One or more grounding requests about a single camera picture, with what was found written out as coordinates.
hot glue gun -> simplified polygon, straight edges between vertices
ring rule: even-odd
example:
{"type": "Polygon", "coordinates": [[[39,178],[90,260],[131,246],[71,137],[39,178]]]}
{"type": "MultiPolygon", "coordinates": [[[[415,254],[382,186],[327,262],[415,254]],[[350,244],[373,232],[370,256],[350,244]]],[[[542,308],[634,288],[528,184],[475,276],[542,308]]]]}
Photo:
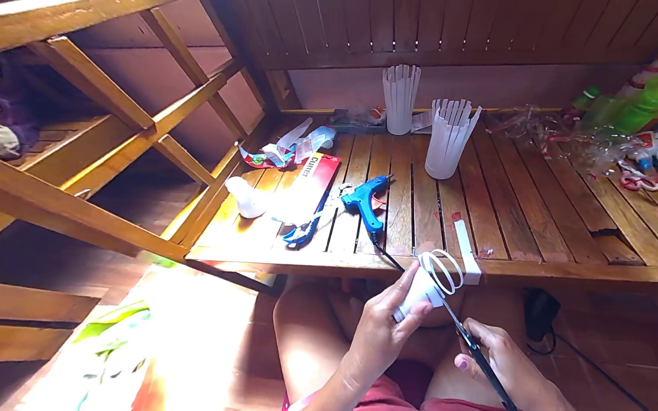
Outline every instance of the hot glue gun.
{"type": "Polygon", "coordinates": [[[378,191],[383,191],[390,183],[392,177],[392,174],[380,175],[341,196],[344,207],[348,211],[359,210],[370,239],[378,247],[377,239],[382,233],[383,224],[374,215],[374,211],[372,211],[372,196],[378,191]]]}

red shorts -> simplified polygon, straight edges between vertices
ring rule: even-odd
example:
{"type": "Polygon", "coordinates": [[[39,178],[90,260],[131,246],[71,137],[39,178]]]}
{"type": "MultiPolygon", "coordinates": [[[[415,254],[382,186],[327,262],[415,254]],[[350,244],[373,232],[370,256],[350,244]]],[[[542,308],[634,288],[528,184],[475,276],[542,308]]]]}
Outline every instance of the red shorts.
{"type": "MultiPolygon", "coordinates": [[[[290,408],[285,404],[284,409],[299,411],[311,402],[313,396],[314,394],[298,401],[290,408]]],[[[398,384],[384,374],[372,384],[370,390],[355,407],[355,411],[403,411],[407,409],[416,408],[405,401],[398,384]]],[[[504,411],[495,406],[479,405],[463,399],[452,398],[428,398],[420,409],[422,411],[504,411]]]]}

scissors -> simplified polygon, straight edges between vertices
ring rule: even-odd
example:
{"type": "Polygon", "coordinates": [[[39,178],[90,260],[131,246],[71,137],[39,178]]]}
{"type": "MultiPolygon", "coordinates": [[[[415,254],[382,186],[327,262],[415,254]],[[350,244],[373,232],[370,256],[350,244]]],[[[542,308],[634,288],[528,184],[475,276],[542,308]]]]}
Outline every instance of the scissors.
{"type": "Polygon", "coordinates": [[[451,316],[453,317],[453,322],[456,324],[456,331],[458,332],[459,335],[462,336],[463,342],[466,343],[466,346],[469,348],[469,351],[471,352],[471,356],[474,357],[476,363],[479,364],[479,366],[481,367],[481,371],[484,372],[486,378],[489,380],[489,382],[491,382],[491,386],[497,392],[499,398],[501,398],[502,405],[505,406],[505,409],[507,411],[517,411],[517,406],[514,405],[512,399],[507,394],[507,391],[505,391],[505,388],[501,386],[501,382],[499,382],[499,378],[497,378],[497,375],[494,374],[494,370],[491,369],[491,366],[489,365],[489,361],[486,360],[486,357],[484,357],[484,354],[481,352],[479,348],[479,344],[477,344],[476,341],[474,341],[474,337],[472,337],[471,334],[468,331],[466,331],[462,323],[458,322],[458,318],[456,318],[456,314],[453,313],[451,307],[449,307],[448,304],[446,303],[446,300],[443,298],[444,297],[443,294],[441,294],[438,288],[434,287],[434,290],[439,294],[439,296],[441,297],[441,301],[443,301],[443,305],[446,306],[448,313],[451,314],[451,316]]]}

hand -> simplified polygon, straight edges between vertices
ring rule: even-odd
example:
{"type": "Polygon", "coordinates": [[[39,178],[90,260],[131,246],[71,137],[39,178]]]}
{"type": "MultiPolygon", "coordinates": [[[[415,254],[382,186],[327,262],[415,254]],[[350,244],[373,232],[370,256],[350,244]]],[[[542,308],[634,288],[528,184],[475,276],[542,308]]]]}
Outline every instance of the hand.
{"type": "Polygon", "coordinates": [[[395,284],[365,304],[350,350],[340,366],[350,387],[369,387],[379,378],[397,359],[410,334],[433,309],[430,301],[423,301],[413,306],[401,322],[393,319],[393,313],[408,294],[419,266],[418,261],[414,261],[395,284]]]}
{"type": "MultiPolygon", "coordinates": [[[[463,326],[489,349],[489,365],[517,408],[525,411],[573,410],[560,390],[540,373],[505,330],[482,324],[473,318],[467,318],[463,326]]],[[[457,355],[454,364],[493,390],[484,372],[468,355],[464,343],[462,350],[467,354],[457,355]]]]}

glue gun cord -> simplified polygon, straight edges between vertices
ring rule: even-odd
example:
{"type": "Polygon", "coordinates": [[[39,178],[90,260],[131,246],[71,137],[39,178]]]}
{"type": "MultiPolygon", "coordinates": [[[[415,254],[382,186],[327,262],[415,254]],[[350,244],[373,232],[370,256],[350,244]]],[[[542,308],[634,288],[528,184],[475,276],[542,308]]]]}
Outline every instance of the glue gun cord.
{"type": "Polygon", "coordinates": [[[390,262],[391,262],[392,264],[394,264],[395,267],[398,268],[398,270],[400,270],[400,271],[405,271],[405,269],[404,269],[404,268],[403,268],[403,267],[402,267],[397,261],[395,261],[395,259],[393,258],[393,256],[389,255],[388,252],[385,251],[384,248],[382,248],[382,247],[379,246],[379,240],[377,239],[377,234],[376,234],[376,233],[371,233],[371,234],[370,234],[370,240],[372,241],[372,244],[374,244],[374,246],[377,247],[377,248],[379,249],[379,251],[382,253],[382,255],[384,255],[385,257],[387,257],[387,258],[390,260],[390,262]]]}

